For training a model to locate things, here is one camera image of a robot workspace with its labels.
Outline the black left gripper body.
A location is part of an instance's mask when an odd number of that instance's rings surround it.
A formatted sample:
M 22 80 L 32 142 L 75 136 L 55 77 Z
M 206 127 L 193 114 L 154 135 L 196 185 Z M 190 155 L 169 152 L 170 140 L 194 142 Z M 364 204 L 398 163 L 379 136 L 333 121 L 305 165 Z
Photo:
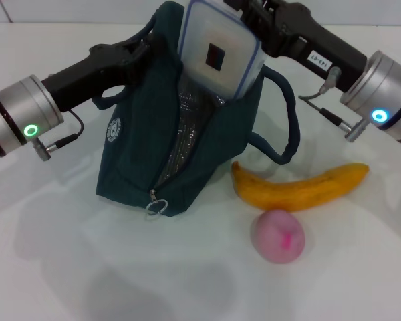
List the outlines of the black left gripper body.
M 48 76 L 42 84 L 59 110 L 67 112 L 109 88 L 136 83 L 137 47 L 136 42 L 95 45 L 86 58 Z

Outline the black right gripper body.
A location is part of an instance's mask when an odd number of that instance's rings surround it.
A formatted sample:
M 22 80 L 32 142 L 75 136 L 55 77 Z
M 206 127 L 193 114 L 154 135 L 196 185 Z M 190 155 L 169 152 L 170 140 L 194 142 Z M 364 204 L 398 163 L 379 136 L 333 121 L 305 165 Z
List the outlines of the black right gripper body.
M 291 58 L 319 77 L 327 78 L 325 67 L 308 60 L 316 52 L 341 70 L 337 89 L 347 92 L 362 75 L 367 57 L 340 39 L 311 16 L 311 11 L 301 3 L 268 1 L 272 29 L 263 42 L 263 51 L 273 58 Z

